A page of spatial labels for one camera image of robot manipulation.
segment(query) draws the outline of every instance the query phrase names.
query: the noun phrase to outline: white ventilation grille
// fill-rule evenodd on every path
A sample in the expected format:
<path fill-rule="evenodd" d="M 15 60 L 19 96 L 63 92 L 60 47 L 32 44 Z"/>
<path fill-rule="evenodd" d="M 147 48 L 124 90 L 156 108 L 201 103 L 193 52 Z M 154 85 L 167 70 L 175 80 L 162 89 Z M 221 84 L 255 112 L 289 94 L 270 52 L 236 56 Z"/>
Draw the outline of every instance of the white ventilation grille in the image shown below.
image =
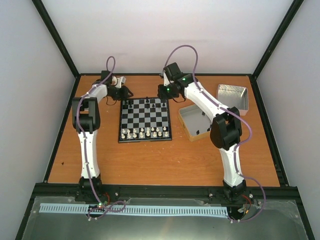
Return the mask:
<path fill-rule="evenodd" d="M 89 204 L 62 204 L 62 203 L 41 203 L 39 213 L 56 214 L 87 214 Z M 115 205 L 113 210 L 122 209 L 122 205 Z M 103 209 L 97 209 L 91 214 L 101 214 Z M 222 206 L 133 206 L 127 205 L 121 212 L 108 212 L 108 215 L 126 215 L 126 216 L 198 216 L 198 217 L 219 217 L 226 218 L 227 208 Z"/>

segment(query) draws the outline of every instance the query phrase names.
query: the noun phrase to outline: wooden table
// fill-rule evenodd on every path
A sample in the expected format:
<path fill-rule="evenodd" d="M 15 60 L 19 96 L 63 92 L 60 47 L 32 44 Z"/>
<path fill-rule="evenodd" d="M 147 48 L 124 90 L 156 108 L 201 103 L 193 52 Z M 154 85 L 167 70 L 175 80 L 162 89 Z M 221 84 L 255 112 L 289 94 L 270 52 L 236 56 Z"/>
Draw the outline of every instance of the wooden table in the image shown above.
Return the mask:
<path fill-rule="evenodd" d="M 82 76 L 76 91 L 81 96 L 99 76 Z M 249 111 L 243 118 L 250 124 L 252 140 L 240 147 L 241 169 L 244 175 L 257 178 L 263 186 L 279 187 L 257 104 L 247 76 L 199 76 L 199 81 L 216 96 L 218 84 L 248 88 Z M 126 86 L 134 97 L 157 96 L 158 76 L 126 76 Z M 178 120 L 178 111 L 192 105 L 169 101 L 172 141 L 118 143 L 120 102 L 99 103 L 101 126 L 97 134 L 97 160 L 104 184 L 222 186 L 224 169 L 218 149 L 206 137 L 190 142 Z M 242 125 L 242 137 L 249 131 Z M 71 111 L 48 179 L 49 183 L 77 183 L 81 176 L 81 149 L 72 126 Z M 256 186 L 247 181 L 248 186 Z"/>

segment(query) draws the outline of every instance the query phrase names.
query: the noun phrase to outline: chessboard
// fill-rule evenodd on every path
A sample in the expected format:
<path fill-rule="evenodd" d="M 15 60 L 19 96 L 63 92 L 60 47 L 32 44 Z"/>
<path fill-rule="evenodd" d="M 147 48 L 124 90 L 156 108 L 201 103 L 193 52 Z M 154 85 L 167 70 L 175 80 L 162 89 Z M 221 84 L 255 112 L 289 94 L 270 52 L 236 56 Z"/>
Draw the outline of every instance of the chessboard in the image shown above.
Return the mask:
<path fill-rule="evenodd" d="M 121 101 L 119 143 L 168 140 L 172 140 L 172 132 L 167 99 L 146 97 Z"/>

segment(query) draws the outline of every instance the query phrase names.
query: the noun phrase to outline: wooden tabletop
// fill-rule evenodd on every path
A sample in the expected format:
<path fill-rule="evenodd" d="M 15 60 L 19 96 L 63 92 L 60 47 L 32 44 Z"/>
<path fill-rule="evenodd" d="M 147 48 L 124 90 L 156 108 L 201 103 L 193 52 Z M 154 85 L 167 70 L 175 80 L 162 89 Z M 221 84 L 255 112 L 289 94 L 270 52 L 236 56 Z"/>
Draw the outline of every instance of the wooden tabletop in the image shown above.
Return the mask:
<path fill-rule="evenodd" d="M 85 94 L 99 76 L 82 76 L 76 96 Z M 248 88 L 249 111 L 243 118 L 250 124 L 252 140 L 239 149 L 244 175 L 258 179 L 263 186 L 279 187 L 274 163 L 247 76 L 199 76 L 201 84 L 213 95 L 219 84 Z M 125 85 L 135 98 L 156 97 L 158 76 L 126 76 Z M 97 134 L 97 161 L 103 184 L 222 186 L 224 169 L 219 150 L 206 137 L 190 142 L 178 120 L 181 108 L 193 105 L 190 100 L 169 101 L 172 141 L 118 143 L 120 102 L 99 103 L 101 126 Z M 242 137 L 249 131 L 242 125 Z M 81 148 L 72 126 L 71 111 L 49 176 L 49 183 L 77 183 L 81 177 Z M 256 186 L 247 181 L 248 186 Z"/>

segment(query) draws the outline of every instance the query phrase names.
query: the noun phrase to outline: white wall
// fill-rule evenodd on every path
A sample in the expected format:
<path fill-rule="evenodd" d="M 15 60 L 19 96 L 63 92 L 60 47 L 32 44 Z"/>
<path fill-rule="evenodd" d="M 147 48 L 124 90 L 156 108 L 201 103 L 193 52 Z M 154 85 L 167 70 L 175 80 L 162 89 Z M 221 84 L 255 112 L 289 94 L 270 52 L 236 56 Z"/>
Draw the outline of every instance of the white wall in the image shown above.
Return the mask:
<path fill-rule="evenodd" d="M 292 0 L 44 0 L 80 73 L 159 73 L 191 44 L 198 73 L 253 73 Z M 172 58 L 191 72 L 194 54 Z"/>
<path fill-rule="evenodd" d="M 0 1 L 0 233 L 15 239 L 74 78 L 31 0 Z"/>
<path fill-rule="evenodd" d="M 320 1 L 304 1 L 258 78 L 289 183 L 320 239 Z"/>

